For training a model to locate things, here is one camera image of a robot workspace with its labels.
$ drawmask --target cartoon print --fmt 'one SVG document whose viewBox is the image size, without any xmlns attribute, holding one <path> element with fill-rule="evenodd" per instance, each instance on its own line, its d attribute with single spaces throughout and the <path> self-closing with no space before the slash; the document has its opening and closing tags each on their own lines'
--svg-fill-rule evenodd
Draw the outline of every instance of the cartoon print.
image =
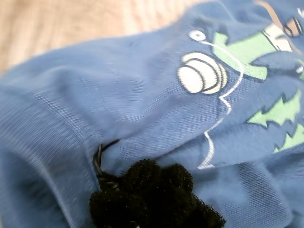
<svg viewBox="0 0 304 228">
<path fill-rule="evenodd" d="M 300 99 L 300 90 L 289 101 L 286 101 L 282 96 L 268 111 L 259 110 L 247 122 L 260 124 L 264 127 L 267 127 L 269 122 L 274 122 L 279 126 L 282 126 L 287 120 L 294 122 L 295 116 L 301 109 Z"/>
<path fill-rule="evenodd" d="M 296 17 L 292 17 L 288 22 L 286 23 L 282 23 L 279 19 L 279 17 L 277 16 L 275 10 L 269 5 L 268 2 L 265 2 L 263 0 L 256 0 L 256 4 L 257 5 L 260 5 L 262 7 L 264 7 L 271 20 L 273 21 L 273 23 L 278 26 L 278 28 L 280 28 L 282 31 L 284 31 L 288 36 L 290 37 L 297 37 L 297 36 L 300 36 L 302 35 L 303 33 L 303 27 L 300 23 L 300 21 L 296 18 Z M 303 11 L 301 11 L 300 8 L 297 9 L 298 10 L 298 13 L 301 17 L 302 16 L 302 13 Z M 296 48 L 296 46 L 294 46 L 292 43 L 291 43 L 291 46 L 292 48 L 299 52 L 299 53 L 302 53 L 299 49 Z"/>
<path fill-rule="evenodd" d="M 297 73 L 301 74 L 300 79 L 304 80 L 304 62 L 300 59 L 297 59 L 297 61 L 302 64 L 302 66 L 297 69 Z"/>
<path fill-rule="evenodd" d="M 294 134 L 290 135 L 289 133 L 286 133 L 284 145 L 281 148 L 276 146 L 274 153 L 293 148 L 302 143 L 304 143 L 304 127 L 298 123 Z"/>
<path fill-rule="evenodd" d="M 213 94 L 227 84 L 224 67 L 209 56 L 192 52 L 182 57 L 185 65 L 178 70 L 182 85 L 190 93 Z"/>
<path fill-rule="evenodd" d="M 282 126 L 286 121 L 295 122 L 295 117 L 300 113 L 301 109 L 301 91 L 297 93 L 288 101 L 283 95 L 268 111 L 263 109 L 256 112 L 247 122 L 252 124 L 259 124 L 268 127 L 269 123 L 275 123 Z M 286 133 L 285 142 L 282 147 L 275 145 L 274 153 L 295 147 L 304 143 L 304 127 L 297 124 L 294 134 Z"/>
<path fill-rule="evenodd" d="M 231 112 L 231 105 L 225 99 L 226 96 L 231 94 L 241 83 L 244 74 L 244 66 L 242 63 L 235 58 L 231 53 L 222 47 L 207 42 L 206 36 L 203 32 L 194 30 L 189 33 L 189 36 L 198 41 L 201 44 L 209 45 L 214 48 L 218 48 L 221 52 L 229 56 L 233 61 L 235 61 L 238 66 L 239 76 L 237 82 L 224 94 L 220 95 L 218 98 L 225 104 L 227 107 L 226 115 Z M 190 93 L 202 92 L 204 94 L 212 94 L 219 92 L 227 84 L 227 73 L 224 67 L 217 63 L 214 59 L 208 57 L 205 54 L 199 52 L 188 53 L 183 56 L 182 61 L 185 62 L 185 65 L 179 68 L 178 77 L 181 84 L 187 89 Z M 214 154 L 214 145 L 213 141 L 209 136 L 209 131 L 217 127 L 223 121 L 223 117 L 220 118 L 212 127 L 204 132 L 205 137 L 209 142 L 209 152 L 205 160 L 198 166 L 198 169 L 204 169 L 208 167 L 213 167 L 209 164 Z"/>
<path fill-rule="evenodd" d="M 300 15 L 302 18 L 304 18 L 304 9 L 298 8 L 297 10 L 298 10 L 299 15 Z"/>
<path fill-rule="evenodd" d="M 215 56 L 198 51 L 185 54 L 182 57 L 183 65 L 177 71 L 180 83 L 192 94 L 217 93 L 218 99 L 227 108 L 225 115 L 204 132 L 209 143 L 209 151 L 205 160 L 197 167 L 198 169 L 213 167 L 210 161 L 214 156 L 215 146 L 209 132 L 221 124 L 225 116 L 232 111 L 232 105 L 226 97 L 241 84 L 244 76 L 255 78 L 257 80 L 254 81 L 262 83 L 274 72 L 277 75 L 278 70 L 280 70 L 284 74 L 288 71 L 287 73 L 290 75 L 298 75 L 299 79 L 304 80 L 304 61 L 294 57 L 295 55 L 292 53 L 299 50 L 287 38 L 287 36 L 302 35 L 303 28 L 299 20 L 292 17 L 283 24 L 268 3 L 263 1 L 257 1 L 257 3 L 267 9 L 273 20 L 273 23 L 270 23 L 262 31 L 257 31 L 255 34 L 233 42 L 229 42 L 228 33 L 214 31 L 212 42 L 208 41 L 206 34 L 202 31 L 193 30 L 189 33 L 189 37 L 193 40 L 210 46 L 211 52 Z M 277 53 L 291 53 L 291 55 L 282 55 L 286 56 L 289 61 L 289 64 L 285 64 L 285 68 L 277 69 L 277 65 L 271 65 L 273 63 L 272 57 L 276 56 L 273 54 Z M 237 73 L 237 80 L 234 79 L 234 84 L 229 85 L 230 88 L 227 87 L 227 84 L 230 77 L 228 72 L 231 71 L 227 67 L 234 69 Z M 282 126 L 286 121 L 295 122 L 295 117 L 301 109 L 301 95 L 301 92 L 298 91 L 288 100 L 282 95 L 268 110 L 255 111 L 246 123 L 258 124 L 267 128 L 268 123 Z M 293 135 L 287 134 L 284 145 L 275 146 L 275 152 L 300 144 L 301 126 Z"/>
<path fill-rule="evenodd" d="M 251 77 L 255 77 L 261 80 L 265 80 L 267 77 L 267 67 L 254 66 L 250 63 L 258 57 L 272 53 L 275 51 L 288 51 L 292 52 L 289 42 L 285 37 L 283 31 L 276 25 L 271 24 L 263 32 L 259 32 L 245 40 L 238 41 L 226 45 L 228 37 L 221 33 L 216 33 L 214 36 L 214 43 L 225 48 L 231 54 L 238 59 L 241 59 L 244 64 L 245 74 Z M 231 60 L 225 53 L 218 49 L 213 50 L 214 54 L 223 62 L 237 70 L 237 66 L 234 61 Z"/>
</svg>

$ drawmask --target blue shirt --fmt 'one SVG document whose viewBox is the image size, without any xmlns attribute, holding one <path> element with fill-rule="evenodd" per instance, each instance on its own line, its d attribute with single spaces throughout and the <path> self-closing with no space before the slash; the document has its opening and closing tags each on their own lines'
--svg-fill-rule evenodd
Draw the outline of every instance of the blue shirt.
<svg viewBox="0 0 304 228">
<path fill-rule="evenodd" d="M 223 0 L 0 79 L 4 228 L 90 228 L 92 158 L 180 163 L 226 228 L 304 227 L 304 2 Z"/>
</svg>

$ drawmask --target printed graphic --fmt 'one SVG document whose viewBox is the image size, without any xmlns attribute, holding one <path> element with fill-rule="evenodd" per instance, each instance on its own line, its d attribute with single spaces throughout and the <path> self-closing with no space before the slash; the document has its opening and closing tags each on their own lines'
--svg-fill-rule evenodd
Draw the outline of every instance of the printed graphic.
<svg viewBox="0 0 304 228">
<path fill-rule="evenodd" d="M 300 59 L 297 59 L 297 61 L 299 63 L 301 63 L 302 65 L 297 69 L 297 73 L 301 74 L 300 75 L 300 79 L 304 80 L 304 62 Z"/>
<path fill-rule="evenodd" d="M 289 101 L 284 101 L 283 98 L 280 98 L 270 110 L 260 110 L 255 113 L 254 116 L 248 120 L 248 123 L 260 124 L 263 127 L 267 127 L 268 122 L 274 122 L 279 126 L 282 126 L 287 120 L 294 122 L 295 116 L 301 109 L 300 99 L 300 90 L 298 90 Z"/>
<path fill-rule="evenodd" d="M 275 147 L 274 153 L 295 147 L 302 143 L 304 143 L 304 127 L 298 124 L 294 135 L 291 136 L 287 133 L 284 145 L 281 148 Z"/>
<path fill-rule="evenodd" d="M 292 15 L 290 19 L 282 22 L 267 2 L 257 0 L 256 3 L 267 10 L 273 22 L 261 30 L 251 32 L 248 30 L 248 36 L 235 33 L 229 25 L 225 28 L 209 28 L 207 23 L 203 24 L 202 31 L 193 30 L 189 33 L 191 39 L 209 46 L 210 49 L 206 53 L 194 51 L 182 56 L 182 66 L 177 70 L 180 83 L 192 94 L 217 94 L 216 98 L 227 108 L 225 113 L 220 113 L 220 117 L 214 125 L 204 132 L 204 136 L 208 140 L 209 151 L 198 169 L 213 167 L 210 162 L 214 156 L 215 145 L 209 133 L 231 113 L 233 107 L 226 98 L 238 88 L 244 77 L 251 79 L 248 83 L 250 85 L 254 85 L 254 83 L 269 84 L 268 78 L 279 77 L 280 74 L 304 80 L 304 61 L 294 54 L 294 52 L 301 51 L 288 38 L 303 35 L 300 20 Z M 301 9 L 298 9 L 298 12 L 299 15 L 303 13 Z M 261 108 L 259 104 L 255 104 L 259 109 L 245 121 L 247 124 L 262 126 L 263 130 L 260 129 L 258 132 L 264 137 L 269 134 L 270 140 L 267 148 L 265 147 L 266 152 L 272 152 L 274 147 L 274 152 L 285 150 L 300 144 L 303 140 L 300 137 L 303 126 L 296 120 L 301 112 L 301 91 L 287 94 L 281 95 L 280 98 L 279 94 L 278 98 L 272 97 L 273 104 L 267 109 L 266 106 Z M 248 118 L 248 114 L 242 118 L 244 121 Z M 293 135 L 287 133 L 284 145 L 275 146 L 274 128 L 269 130 L 268 125 L 272 123 L 280 128 L 279 131 L 282 133 L 280 140 L 283 143 L 287 130 L 284 128 L 285 126 L 282 126 L 286 121 L 290 121 L 294 128 L 297 126 L 297 129 Z"/>
<path fill-rule="evenodd" d="M 227 39 L 228 37 L 226 35 L 216 33 L 214 36 L 214 43 L 226 49 L 236 58 L 241 59 L 245 69 L 244 73 L 246 75 L 260 80 L 266 79 L 268 69 L 266 66 L 255 66 L 251 64 L 254 60 L 276 51 L 293 51 L 284 32 L 275 24 L 270 24 L 263 32 L 259 32 L 251 37 L 232 44 L 226 45 Z M 219 59 L 237 70 L 235 61 L 232 61 L 231 58 L 225 55 L 225 53 L 216 48 L 213 52 Z M 294 71 L 298 74 L 303 73 L 303 66 L 294 69 Z"/>
<path fill-rule="evenodd" d="M 300 15 L 302 18 L 304 18 L 304 9 L 298 8 L 297 10 L 298 10 L 299 15 Z"/>
<path fill-rule="evenodd" d="M 234 61 L 235 65 L 237 66 L 239 71 L 237 82 L 227 92 L 218 97 L 227 107 L 226 115 L 228 115 L 231 112 L 231 105 L 225 99 L 225 97 L 231 94 L 241 83 L 244 74 L 244 66 L 237 58 L 229 53 L 229 51 L 216 44 L 207 42 L 206 36 L 203 32 L 194 30 L 189 33 L 189 36 L 201 44 L 219 49 L 221 52 L 225 53 L 225 55 L 231 58 L 231 61 Z M 185 63 L 185 65 L 179 68 L 178 77 L 181 84 L 190 93 L 202 92 L 204 94 L 213 94 L 219 92 L 227 84 L 228 76 L 226 70 L 220 63 L 216 62 L 216 60 L 212 59 L 211 57 L 203 53 L 192 52 L 184 55 L 182 61 Z M 211 128 L 204 132 L 204 135 L 209 142 L 209 152 L 198 169 L 213 167 L 209 164 L 214 154 L 214 145 L 209 136 L 209 131 L 218 126 L 222 121 L 223 117 L 220 118 Z"/>
<path fill-rule="evenodd" d="M 178 70 L 182 85 L 190 93 L 213 94 L 227 84 L 224 67 L 209 56 L 193 52 L 182 57 L 185 65 Z"/>
</svg>

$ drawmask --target green fabric print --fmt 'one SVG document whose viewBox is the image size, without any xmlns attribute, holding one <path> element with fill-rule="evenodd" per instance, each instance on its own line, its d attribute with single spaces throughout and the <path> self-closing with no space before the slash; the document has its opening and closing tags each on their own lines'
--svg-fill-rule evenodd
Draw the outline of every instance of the green fabric print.
<svg viewBox="0 0 304 228">
<path fill-rule="evenodd" d="M 238 58 L 244 65 L 245 74 L 265 80 L 267 68 L 264 66 L 252 66 L 250 63 L 262 55 L 276 51 L 268 39 L 261 32 L 229 45 L 226 45 L 227 39 L 226 35 L 215 33 L 214 43 L 225 48 Z M 239 70 L 237 63 L 223 51 L 214 47 L 213 53 L 233 69 Z"/>
<path fill-rule="evenodd" d="M 280 126 L 286 120 L 294 122 L 295 116 L 300 112 L 300 99 L 300 90 L 289 101 L 283 102 L 283 99 L 280 98 L 268 112 L 262 113 L 261 110 L 258 111 L 248 120 L 248 123 L 260 124 L 267 127 L 267 121 L 274 121 Z"/>
<path fill-rule="evenodd" d="M 294 135 L 290 137 L 288 134 L 286 134 L 284 145 L 279 149 L 275 148 L 274 153 L 295 147 L 302 143 L 304 143 L 304 127 L 298 124 Z"/>
<path fill-rule="evenodd" d="M 304 66 L 304 62 L 302 60 L 300 60 L 300 59 L 297 59 L 297 60 Z M 300 79 L 304 80 L 304 71 L 300 75 Z"/>
</svg>

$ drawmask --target cartoon nose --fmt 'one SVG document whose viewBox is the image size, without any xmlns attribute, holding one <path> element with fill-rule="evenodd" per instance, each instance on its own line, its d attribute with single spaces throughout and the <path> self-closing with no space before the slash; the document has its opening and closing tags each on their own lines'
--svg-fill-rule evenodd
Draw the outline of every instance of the cartoon nose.
<svg viewBox="0 0 304 228">
<path fill-rule="evenodd" d="M 227 84 L 224 67 L 211 57 L 193 52 L 183 56 L 185 65 L 178 70 L 182 85 L 190 93 L 213 94 Z"/>
</svg>

